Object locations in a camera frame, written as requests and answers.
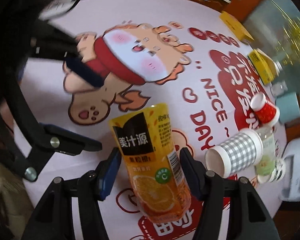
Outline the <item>light blue canister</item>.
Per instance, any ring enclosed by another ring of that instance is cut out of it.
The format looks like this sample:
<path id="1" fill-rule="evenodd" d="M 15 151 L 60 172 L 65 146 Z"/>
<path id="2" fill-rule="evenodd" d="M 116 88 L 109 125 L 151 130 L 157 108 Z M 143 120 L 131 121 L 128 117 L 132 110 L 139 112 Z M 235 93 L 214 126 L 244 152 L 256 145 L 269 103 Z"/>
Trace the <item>light blue canister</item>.
<path id="1" fill-rule="evenodd" d="M 279 122 L 281 124 L 288 123 L 300 117 L 300 103 L 296 92 L 278 97 L 275 105 L 280 110 Z"/>

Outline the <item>small clear glass jar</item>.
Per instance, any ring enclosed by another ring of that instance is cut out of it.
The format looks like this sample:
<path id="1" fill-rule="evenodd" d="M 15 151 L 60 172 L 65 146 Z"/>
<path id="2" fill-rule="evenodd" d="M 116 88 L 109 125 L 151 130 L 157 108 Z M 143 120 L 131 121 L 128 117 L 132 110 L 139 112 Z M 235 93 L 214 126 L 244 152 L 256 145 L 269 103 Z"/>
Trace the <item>small clear glass jar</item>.
<path id="1" fill-rule="evenodd" d="M 270 91 L 273 97 L 277 98 L 284 94 L 288 90 L 287 84 L 285 81 L 277 82 L 271 85 Z"/>

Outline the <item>green label clear cup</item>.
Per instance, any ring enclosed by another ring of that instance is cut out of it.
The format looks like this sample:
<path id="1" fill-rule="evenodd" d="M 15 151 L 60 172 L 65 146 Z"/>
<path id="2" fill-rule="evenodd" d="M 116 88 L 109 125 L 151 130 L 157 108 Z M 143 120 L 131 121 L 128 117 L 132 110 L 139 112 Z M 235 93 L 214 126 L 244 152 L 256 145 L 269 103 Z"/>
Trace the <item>green label clear cup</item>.
<path id="1" fill-rule="evenodd" d="M 273 129 L 269 126 L 262 126 L 256 130 L 263 145 L 263 153 L 260 162 L 255 166 L 256 173 L 260 176 L 271 175 L 275 168 L 275 138 Z"/>

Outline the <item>red paper cup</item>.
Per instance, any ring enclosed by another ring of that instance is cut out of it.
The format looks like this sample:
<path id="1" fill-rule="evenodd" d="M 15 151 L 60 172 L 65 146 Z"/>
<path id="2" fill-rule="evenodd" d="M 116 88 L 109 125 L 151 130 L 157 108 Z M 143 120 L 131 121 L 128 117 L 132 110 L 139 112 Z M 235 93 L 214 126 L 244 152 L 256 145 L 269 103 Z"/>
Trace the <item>red paper cup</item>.
<path id="1" fill-rule="evenodd" d="M 251 98 L 250 108 L 263 125 L 274 127 L 279 121 L 279 108 L 269 101 L 262 92 L 258 92 Z"/>

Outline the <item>flat yellow box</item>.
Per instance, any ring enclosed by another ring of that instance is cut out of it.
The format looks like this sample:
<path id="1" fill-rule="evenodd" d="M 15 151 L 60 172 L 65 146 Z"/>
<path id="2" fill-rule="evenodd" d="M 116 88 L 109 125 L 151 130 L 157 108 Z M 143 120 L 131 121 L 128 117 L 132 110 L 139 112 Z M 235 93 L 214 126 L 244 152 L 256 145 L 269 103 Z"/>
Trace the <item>flat yellow box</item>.
<path id="1" fill-rule="evenodd" d="M 219 18 L 231 30 L 231 32 L 237 37 L 239 41 L 244 44 L 251 44 L 252 42 L 254 42 L 254 38 L 234 16 L 226 11 L 222 11 Z"/>

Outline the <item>orange juice label cup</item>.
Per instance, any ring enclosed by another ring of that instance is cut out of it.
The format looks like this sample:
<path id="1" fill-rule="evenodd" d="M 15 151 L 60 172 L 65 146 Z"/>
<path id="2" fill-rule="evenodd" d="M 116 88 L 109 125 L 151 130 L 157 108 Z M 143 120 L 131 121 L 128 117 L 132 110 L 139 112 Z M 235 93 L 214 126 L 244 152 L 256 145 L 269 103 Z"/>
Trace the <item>orange juice label cup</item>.
<path id="1" fill-rule="evenodd" d="M 174 222 L 191 194 L 174 147 L 168 106 L 159 103 L 109 121 L 142 213 L 155 224 Z"/>

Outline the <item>white panda paper cup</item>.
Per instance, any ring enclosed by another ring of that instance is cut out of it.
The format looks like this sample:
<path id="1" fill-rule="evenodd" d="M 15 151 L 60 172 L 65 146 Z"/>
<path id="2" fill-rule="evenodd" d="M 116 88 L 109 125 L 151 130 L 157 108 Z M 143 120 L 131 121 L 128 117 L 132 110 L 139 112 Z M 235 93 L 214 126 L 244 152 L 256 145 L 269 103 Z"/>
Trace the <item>white panda paper cup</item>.
<path id="1" fill-rule="evenodd" d="M 275 160 L 275 168 L 272 173 L 267 176 L 257 175 L 257 181 L 260 184 L 280 181 L 285 176 L 286 170 L 286 162 L 282 158 L 278 158 Z"/>

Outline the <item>grey checkered paper cup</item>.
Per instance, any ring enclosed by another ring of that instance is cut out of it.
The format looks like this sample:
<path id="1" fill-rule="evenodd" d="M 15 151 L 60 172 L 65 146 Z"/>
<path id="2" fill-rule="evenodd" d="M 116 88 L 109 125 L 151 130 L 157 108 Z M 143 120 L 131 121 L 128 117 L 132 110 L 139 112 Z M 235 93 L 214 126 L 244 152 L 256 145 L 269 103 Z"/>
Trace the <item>grey checkered paper cup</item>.
<path id="1" fill-rule="evenodd" d="M 256 165 L 262 159 L 263 144 L 255 130 L 244 128 L 205 154 L 206 169 L 228 178 Z"/>

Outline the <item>white storage organizer box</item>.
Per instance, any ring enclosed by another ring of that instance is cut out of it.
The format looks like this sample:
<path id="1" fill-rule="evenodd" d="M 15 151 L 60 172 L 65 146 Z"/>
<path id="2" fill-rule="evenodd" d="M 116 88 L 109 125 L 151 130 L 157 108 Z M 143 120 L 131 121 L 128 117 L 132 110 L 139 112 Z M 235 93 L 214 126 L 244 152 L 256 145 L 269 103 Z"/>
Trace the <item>white storage organizer box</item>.
<path id="1" fill-rule="evenodd" d="M 283 159 L 286 174 L 280 199 L 285 202 L 300 202 L 300 137 L 288 143 Z"/>

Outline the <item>frosted glass door gold ornament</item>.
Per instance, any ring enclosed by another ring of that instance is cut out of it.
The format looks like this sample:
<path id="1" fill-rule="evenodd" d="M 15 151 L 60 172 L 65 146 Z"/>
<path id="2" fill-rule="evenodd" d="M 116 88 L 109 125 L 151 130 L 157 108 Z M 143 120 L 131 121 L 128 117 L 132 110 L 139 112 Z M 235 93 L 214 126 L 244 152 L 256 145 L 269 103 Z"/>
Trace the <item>frosted glass door gold ornament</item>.
<path id="1" fill-rule="evenodd" d="M 300 63 L 300 11 L 292 0 L 262 0 L 243 25 L 253 48 L 284 66 Z"/>

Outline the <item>yellow tissue box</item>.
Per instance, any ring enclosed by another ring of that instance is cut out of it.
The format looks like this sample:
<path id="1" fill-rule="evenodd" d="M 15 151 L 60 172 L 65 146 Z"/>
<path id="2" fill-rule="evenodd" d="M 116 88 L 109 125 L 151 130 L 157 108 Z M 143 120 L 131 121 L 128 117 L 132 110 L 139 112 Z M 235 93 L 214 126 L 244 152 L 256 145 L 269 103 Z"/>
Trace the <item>yellow tissue box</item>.
<path id="1" fill-rule="evenodd" d="M 264 85 L 270 84 L 278 76 L 280 72 L 278 65 L 262 50 L 252 50 L 248 58 Z"/>

